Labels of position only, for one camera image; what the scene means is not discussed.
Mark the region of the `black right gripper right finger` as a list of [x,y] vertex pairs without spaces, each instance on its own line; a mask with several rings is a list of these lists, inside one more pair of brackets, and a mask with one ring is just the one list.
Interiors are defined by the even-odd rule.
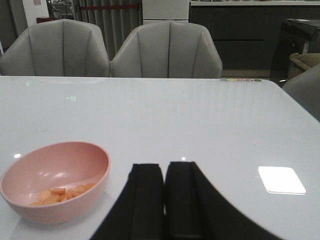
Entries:
[[226,200],[195,162],[171,162],[164,186],[169,240],[277,239]]

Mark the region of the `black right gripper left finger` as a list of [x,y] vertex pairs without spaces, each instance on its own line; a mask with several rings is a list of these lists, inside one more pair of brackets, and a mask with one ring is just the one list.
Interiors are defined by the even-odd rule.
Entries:
[[92,240],[163,240],[164,182],[158,164],[134,164]]

